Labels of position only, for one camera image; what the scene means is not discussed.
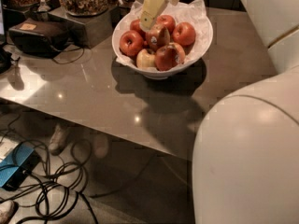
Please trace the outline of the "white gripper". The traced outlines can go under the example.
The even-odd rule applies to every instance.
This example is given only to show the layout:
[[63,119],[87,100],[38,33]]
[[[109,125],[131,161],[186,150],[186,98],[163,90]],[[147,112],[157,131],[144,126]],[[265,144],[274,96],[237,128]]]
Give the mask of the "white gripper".
[[[168,0],[175,6],[179,0]],[[167,6],[167,0],[144,0],[140,14],[140,28],[148,32]]]

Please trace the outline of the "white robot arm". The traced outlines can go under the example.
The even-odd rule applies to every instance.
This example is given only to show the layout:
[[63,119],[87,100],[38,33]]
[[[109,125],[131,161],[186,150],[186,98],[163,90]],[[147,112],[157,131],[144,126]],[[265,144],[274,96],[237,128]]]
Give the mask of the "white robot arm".
[[277,75],[222,98],[192,154],[196,224],[299,224],[299,0],[241,0]]

